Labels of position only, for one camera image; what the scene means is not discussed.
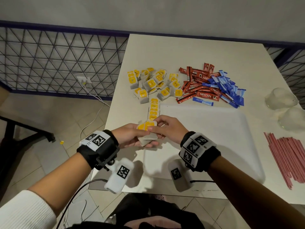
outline hand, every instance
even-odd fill
[[[149,131],[137,129],[137,126],[137,124],[129,123],[111,131],[117,139],[121,149],[130,146],[141,146],[138,137],[143,137],[150,133]],[[159,145],[159,142],[151,141],[145,147],[151,148],[157,145]]]
[[[188,130],[181,122],[174,117],[160,115],[154,121],[158,122],[158,126],[149,126],[148,131],[158,134],[159,138],[168,137],[171,141],[180,144],[184,135]]]

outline tile floor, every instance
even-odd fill
[[[52,96],[32,96],[10,93],[0,107],[0,111],[10,114],[15,119],[21,119],[38,125],[41,129],[55,134],[57,141],[48,142],[46,139],[36,143],[23,156],[12,181],[3,197],[0,206],[5,204],[17,193],[29,188],[36,181],[50,173],[76,153],[80,131],[96,116],[102,103],[97,100],[62,98]],[[103,107],[97,120],[87,127],[81,138],[95,130],[103,130],[107,120],[109,107]],[[0,121],[0,138],[3,138],[6,123]],[[33,132],[18,128],[16,137],[25,138]],[[115,209],[127,193],[112,194],[108,191],[85,189],[77,195],[69,208],[66,226],[78,222],[81,210],[86,204],[82,219],[103,221]],[[204,226],[214,229],[249,228],[241,215],[228,200],[167,196],[169,202],[176,203],[179,208],[194,212]],[[305,207],[293,205],[305,215]]]

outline person's left hand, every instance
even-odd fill
[[[111,131],[117,139],[121,149],[130,146],[141,146],[138,137],[143,137],[150,134],[149,131],[137,129],[137,126],[137,124],[129,123]],[[159,142],[151,141],[145,147],[151,148],[157,145],[159,145]]]

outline clear glass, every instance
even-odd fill
[[[305,110],[297,107],[289,108],[278,123],[285,130],[300,131],[305,130]]]
[[[290,91],[284,88],[275,88],[265,97],[265,103],[272,110],[280,108],[291,108],[296,106],[299,101]]]

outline black pants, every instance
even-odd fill
[[[131,193],[127,194],[110,214],[116,215],[116,224],[100,222],[82,222],[74,224],[72,229],[94,229],[94,228],[129,228],[124,224],[136,219],[143,219],[151,216],[163,216],[181,224],[182,228],[204,229],[203,224],[197,215],[191,212],[180,210],[176,204],[151,198],[149,194]],[[139,228],[154,228],[148,223],[141,223]]]

